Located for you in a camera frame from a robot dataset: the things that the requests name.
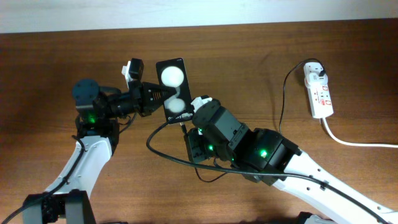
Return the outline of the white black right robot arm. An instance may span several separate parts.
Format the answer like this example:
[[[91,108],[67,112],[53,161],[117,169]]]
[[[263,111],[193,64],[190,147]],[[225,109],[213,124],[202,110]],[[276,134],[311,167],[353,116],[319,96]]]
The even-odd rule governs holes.
[[[287,192],[336,223],[397,223],[396,211],[332,176],[278,132],[250,130],[210,97],[195,98],[191,109],[194,128],[185,136],[190,162],[229,161],[247,180]]]

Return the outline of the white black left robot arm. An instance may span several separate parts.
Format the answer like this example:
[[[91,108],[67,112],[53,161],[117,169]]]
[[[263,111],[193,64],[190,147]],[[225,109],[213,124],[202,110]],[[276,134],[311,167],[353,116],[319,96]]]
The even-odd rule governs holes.
[[[127,92],[99,86],[92,79],[73,87],[78,116],[75,149],[62,172],[43,193],[31,194],[22,206],[24,223],[94,223],[90,195],[104,165],[119,142],[120,118],[151,115],[176,94],[174,87],[128,78]]]

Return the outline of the black smartphone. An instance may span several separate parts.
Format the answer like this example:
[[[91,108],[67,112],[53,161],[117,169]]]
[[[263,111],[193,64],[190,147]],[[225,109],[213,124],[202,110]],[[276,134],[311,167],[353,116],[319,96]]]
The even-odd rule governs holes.
[[[163,103],[166,121],[177,116],[171,124],[188,121],[193,113],[189,112],[192,96],[183,58],[173,58],[156,63],[157,78],[162,86],[172,91]]]

